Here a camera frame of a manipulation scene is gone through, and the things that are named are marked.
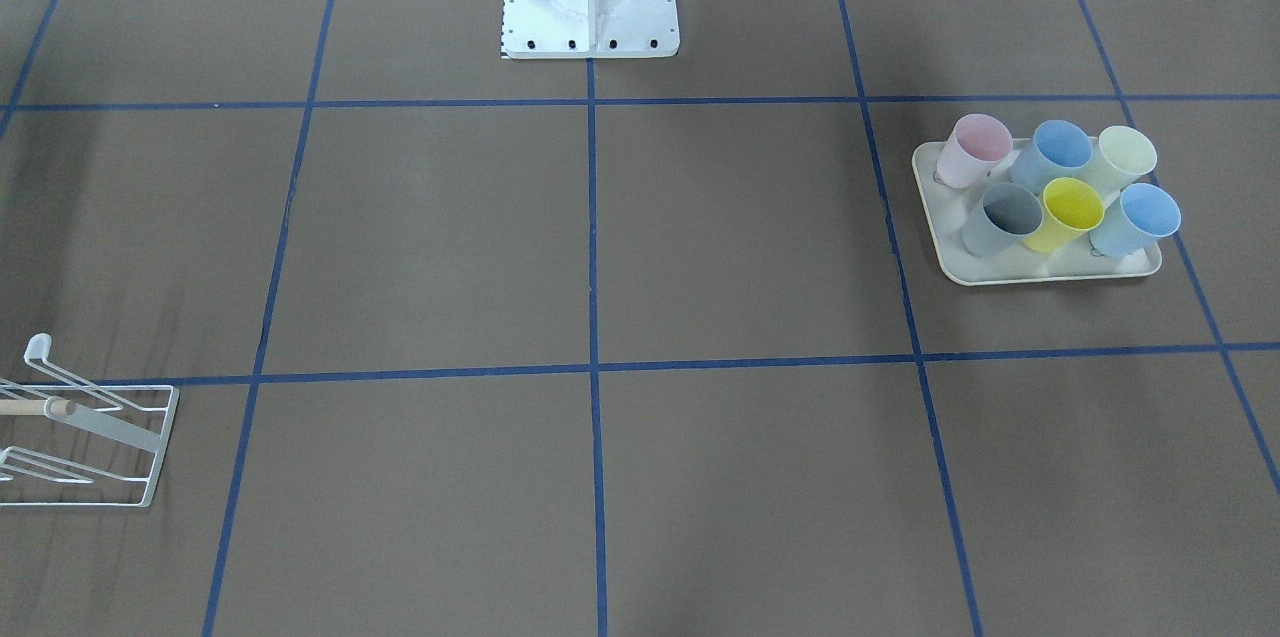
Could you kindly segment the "pale cream plastic cup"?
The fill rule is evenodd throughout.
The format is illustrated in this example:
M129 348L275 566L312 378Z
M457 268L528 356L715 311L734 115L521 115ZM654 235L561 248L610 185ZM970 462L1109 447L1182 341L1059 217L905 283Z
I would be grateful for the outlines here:
M1130 183L1149 175L1157 164L1157 148L1143 132L1133 127L1114 125L1100 132L1092 157L1078 178L1107 201Z

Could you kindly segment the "light blue plastic cup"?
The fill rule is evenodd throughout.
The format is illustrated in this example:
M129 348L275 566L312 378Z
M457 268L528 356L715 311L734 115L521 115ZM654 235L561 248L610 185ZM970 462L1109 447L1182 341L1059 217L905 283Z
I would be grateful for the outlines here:
M1181 208L1170 192L1152 183L1132 183L1108 205L1089 240L1101 257L1125 258L1172 237L1180 226Z

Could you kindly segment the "pink plastic cup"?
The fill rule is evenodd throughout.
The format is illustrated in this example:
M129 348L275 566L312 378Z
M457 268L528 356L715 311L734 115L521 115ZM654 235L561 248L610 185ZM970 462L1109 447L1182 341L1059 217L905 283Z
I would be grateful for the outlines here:
M951 189L983 180L1012 150L1012 136L1001 119L970 113L955 123L941 148L934 177Z

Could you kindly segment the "grey plastic cup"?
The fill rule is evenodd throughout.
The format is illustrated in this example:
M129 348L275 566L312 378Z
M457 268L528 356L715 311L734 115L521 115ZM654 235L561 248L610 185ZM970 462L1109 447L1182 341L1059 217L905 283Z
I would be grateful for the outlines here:
M966 217L960 239L973 257L996 257L1039 230L1043 217L1041 200L1033 191L1018 183L995 183Z

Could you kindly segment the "yellow plastic cup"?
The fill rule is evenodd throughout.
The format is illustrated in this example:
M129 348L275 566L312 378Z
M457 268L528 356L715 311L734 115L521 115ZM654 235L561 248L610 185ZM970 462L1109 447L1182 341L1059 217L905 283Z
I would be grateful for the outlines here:
M1071 240L1094 230L1103 221L1106 207L1101 194L1076 178L1060 177L1044 185L1039 194L1042 223L1021 244L1050 255L1062 249Z

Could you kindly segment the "wooden rack dowel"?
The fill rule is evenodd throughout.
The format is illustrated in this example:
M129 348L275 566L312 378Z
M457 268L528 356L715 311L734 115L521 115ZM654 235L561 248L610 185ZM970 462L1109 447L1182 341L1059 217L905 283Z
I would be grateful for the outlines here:
M6 417L19 417L19 414L32 414L32 417L46 417L50 420L63 420L74 414L78 409L78 404L73 400L60 399L60 397L54 397L54 399L33 400L33 399L3 399L0 400L0 414L6 414Z

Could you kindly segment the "cream plastic tray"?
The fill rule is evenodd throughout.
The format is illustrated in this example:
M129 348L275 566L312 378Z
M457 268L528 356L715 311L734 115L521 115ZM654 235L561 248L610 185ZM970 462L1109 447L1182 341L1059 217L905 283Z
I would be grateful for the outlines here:
M1128 280L1147 278L1164 265L1160 242L1144 246L1124 258L1096 255L1088 237L1078 237L1053 253L1037 253L1016 244L995 257L970 255L961 240L963 224L977 207L988 185L1006 182L1007 171L1027 139L1015 139L1007 153L984 180L968 189L952 189L934 177L942 142L923 142L911 153L911 171L931 232L940 269L948 280L963 287L997 287L1012 283Z

